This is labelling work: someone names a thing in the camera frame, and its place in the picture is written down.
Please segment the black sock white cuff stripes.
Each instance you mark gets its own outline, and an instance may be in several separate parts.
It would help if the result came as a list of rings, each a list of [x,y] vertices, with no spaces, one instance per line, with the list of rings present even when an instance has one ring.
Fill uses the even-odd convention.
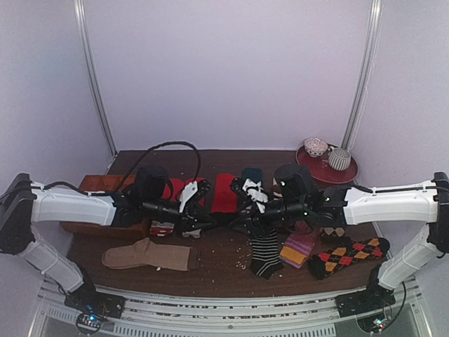
[[[217,212],[210,214],[210,218],[212,220],[210,224],[212,228],[226,227],[236,218],[236,214]]]

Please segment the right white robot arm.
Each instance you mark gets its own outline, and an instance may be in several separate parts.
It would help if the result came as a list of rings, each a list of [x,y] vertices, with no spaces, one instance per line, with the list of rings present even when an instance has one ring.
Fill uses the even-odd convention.
[[[346,227],[369,222],[420,221],[424,227],[400,253],[372,273],[374,284],[360,294],[364,309],[374,310],[392,291],[431,259],[448,253],[448,177],[396,187],[359,185],[318,188],[306,166],[278,168],[280,199],[270,199],[260,183],[235,178],[231,190],[243,200],[244,223],[255,237],[267,236],[275,223],[303,220],[310,227]]]

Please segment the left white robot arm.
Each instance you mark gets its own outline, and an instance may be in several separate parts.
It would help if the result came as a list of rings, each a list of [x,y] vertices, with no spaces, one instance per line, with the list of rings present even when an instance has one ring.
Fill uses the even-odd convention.
[[[20,173],[1,196],[1,253],[21,256],[73,294],[86,312],[93,312],[101,297],[87,272],[34,232],[32,224],[58,221],[130,227],[148,218],[172,223],[178,234],[217,226],[199,203],[210,191],[207,180],[188,183],[178,200],[174,192],[163,198],[166,189],[174,188],[160,166],[140,168],[128,187],[118,185],[109,192],[83,191],[63,181],[42,185]]]

